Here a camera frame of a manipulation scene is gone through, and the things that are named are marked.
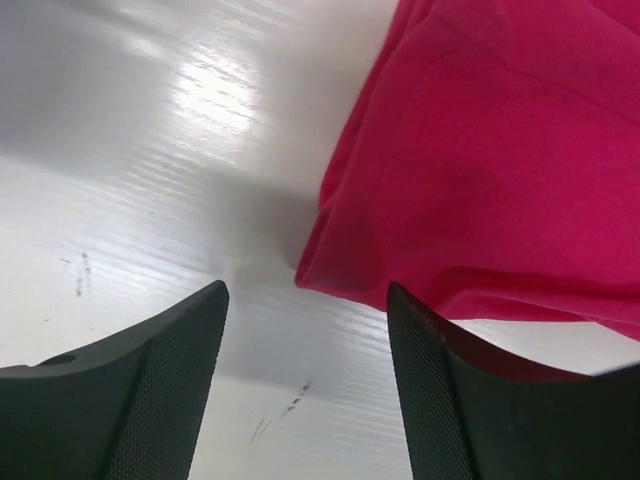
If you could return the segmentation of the magenta t shirt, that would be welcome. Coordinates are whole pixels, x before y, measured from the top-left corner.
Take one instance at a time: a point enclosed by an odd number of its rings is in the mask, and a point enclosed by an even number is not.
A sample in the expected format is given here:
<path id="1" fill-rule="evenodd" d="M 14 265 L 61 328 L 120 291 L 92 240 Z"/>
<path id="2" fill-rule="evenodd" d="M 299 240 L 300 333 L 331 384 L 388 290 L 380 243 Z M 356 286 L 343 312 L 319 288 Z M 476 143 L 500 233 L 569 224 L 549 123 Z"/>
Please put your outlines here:
<path id="1" fill-rule="evenodd" d="M 639 5 L 401 1 L 296 284 L 583 374 L 639 359 Z"/>

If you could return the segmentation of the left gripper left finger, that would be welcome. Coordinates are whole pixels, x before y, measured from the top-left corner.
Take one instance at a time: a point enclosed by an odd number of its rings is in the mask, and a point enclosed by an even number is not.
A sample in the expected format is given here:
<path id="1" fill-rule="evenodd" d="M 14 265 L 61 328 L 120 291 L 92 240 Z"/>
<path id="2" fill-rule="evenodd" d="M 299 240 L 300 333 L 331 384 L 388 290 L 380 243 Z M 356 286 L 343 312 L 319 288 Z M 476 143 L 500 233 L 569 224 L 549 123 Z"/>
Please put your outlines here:
<path id="1" fill-rule="evenodd" d="M 2 368 L 2 478 L 188 478 L 228 304 L 215 281 L 99 341 Z"/>

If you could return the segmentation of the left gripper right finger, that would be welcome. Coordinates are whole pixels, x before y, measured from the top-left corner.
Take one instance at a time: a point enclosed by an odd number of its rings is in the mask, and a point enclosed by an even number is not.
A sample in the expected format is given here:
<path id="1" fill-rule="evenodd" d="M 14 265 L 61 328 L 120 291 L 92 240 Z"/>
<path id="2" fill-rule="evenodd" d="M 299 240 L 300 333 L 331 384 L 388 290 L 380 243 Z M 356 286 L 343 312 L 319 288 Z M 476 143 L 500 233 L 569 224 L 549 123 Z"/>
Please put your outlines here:
<path id="1" fill-rule="evenodd" d="M 497 347 L 398 283 L 387 323 L 416 479 L 635 479 L 639 369 L 589 376 Z"/>

